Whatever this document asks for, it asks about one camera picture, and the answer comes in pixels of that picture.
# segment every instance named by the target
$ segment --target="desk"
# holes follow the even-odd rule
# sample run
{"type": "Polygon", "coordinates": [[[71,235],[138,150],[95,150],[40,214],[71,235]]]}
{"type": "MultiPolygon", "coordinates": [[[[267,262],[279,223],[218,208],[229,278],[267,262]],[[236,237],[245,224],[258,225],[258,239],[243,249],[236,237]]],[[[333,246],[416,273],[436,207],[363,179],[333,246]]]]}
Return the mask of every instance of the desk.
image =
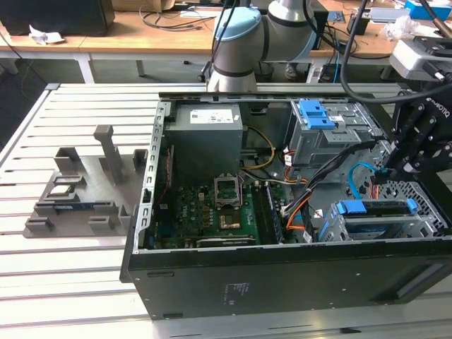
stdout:
{"type": "MultiPolygon", "coordinates": [[[[359,1],[321,0],[329,11],[343,11],[348,19],[351,10],[359,6],[359,1]]],[[[192,18],[163,18],[162,25],[176,24],[193,20],[192,18]]],[[[86,83],[95,82],[95,69],[92,60],[135,60],[138,74],[145,71],[142,60],[197,60],[207,61],[210,57],[213,20],[200,24],[203,29],[192,32],[167,32],[148,27],[141,22],[138,13],[116,13],[116,18],[106,37],[65,37],[66,42],[41,46],[35,44],[29,37],[9,37],[6,39],[25,59],[75,59],[81,68],[86,83]]],[[[336,23],[335,27],[346,30],[346,24],[336,23]]],[[[383,26],[370,23],[366,35],[357,37],[359,49],[357,54],[362,57],[380,57],[390,54],[396,42],[389,42],[380,36],[383,26]]],[[[322,44],[320,50],[300,62],[311,64],[307,82],[317,82],[321,68],[327,63],[333,50],[322,44]]],[[[16,59],[17,55],[0,41],[0,58],[16,59]]],[[[350,64],[388,64],[387,59],[361,60],[350,59],[350,64]]]]}

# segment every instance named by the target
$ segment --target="shoe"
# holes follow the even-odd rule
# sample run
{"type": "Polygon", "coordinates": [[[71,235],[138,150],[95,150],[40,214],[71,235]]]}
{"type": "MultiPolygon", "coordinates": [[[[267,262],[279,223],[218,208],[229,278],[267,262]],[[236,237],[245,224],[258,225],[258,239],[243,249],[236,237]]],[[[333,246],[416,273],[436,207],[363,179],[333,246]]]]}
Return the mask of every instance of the shoe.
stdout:
{"type": "Polygon", "coordinates": [[[285,65],[285,78],[289,81],[297,81],[299,74],[297,71],[297,64],[287,63],[285,65]]]}

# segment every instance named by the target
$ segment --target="cardboard box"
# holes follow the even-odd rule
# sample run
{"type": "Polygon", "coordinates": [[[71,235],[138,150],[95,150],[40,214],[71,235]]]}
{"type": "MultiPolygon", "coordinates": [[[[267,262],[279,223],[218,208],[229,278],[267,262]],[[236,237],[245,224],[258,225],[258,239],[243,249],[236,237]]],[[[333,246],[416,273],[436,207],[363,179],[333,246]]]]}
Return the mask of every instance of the cardboard box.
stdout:
{"type": "Polygon", "coordinates": [[[142,6],[144,12],[161,12],[171,9],[176,0],[112,0],[113,9],[119,12],[136,12],[142,6]]]}

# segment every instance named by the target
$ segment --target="green motherboard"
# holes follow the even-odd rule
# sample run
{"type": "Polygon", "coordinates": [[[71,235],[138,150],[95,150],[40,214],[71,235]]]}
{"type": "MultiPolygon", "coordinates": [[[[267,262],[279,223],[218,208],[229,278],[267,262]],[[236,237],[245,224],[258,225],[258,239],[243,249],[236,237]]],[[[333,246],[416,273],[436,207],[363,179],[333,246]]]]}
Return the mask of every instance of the green motherboard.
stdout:
{"type": "MultiPolygon", "coordinates": [[[[271,188],[275,213],[286,204],[284,188],[274,185],[271,188]]],[[[161,222],[156,227],[154,248],[190,248],[220,246],[219,239],[225,242],[244,242],[241,244],[262,244],[258,226],[261,205],[256,205],[253,197],[258,189],[253,184],[243,184],[239,195],[240,207],[215,204],[214,186],[181,186],[174,192],[172,208],[173,222],[161,222]]],[[[220,198],[237,196],[234,187],[224,187],[218,192],[220,198]]]]}

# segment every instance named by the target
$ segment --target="slotted aluminum surface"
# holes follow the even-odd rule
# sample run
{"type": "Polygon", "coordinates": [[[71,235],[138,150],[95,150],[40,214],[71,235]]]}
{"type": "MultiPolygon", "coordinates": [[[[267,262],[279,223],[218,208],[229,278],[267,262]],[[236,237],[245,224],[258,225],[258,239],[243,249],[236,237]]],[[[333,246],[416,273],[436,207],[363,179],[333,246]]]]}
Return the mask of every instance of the slotted aluminum surface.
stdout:
{"type": "MultiPolygon", "coordinates": [[[[357,88],[376,96],[398,91],[388,84],[357,88]]],[[[354,338],[430,338],[451,332],[450,278],[408,305],[152,323],[134,286],[118,280],[123,237],[22,237],[23,224],[56,167],[52,157],[59,146],[100,155],[92,133],[97,124],[112,124],[119,151],[132,154],[148,145],[159,92],[203,89],[201,84],[81,84],[43,92],[0,154],[0,338],[336,338],[343,327],[363,331],[354,338]]],[[[339,85],[269,84],[260,89],[342,92],[339,85]]]]}

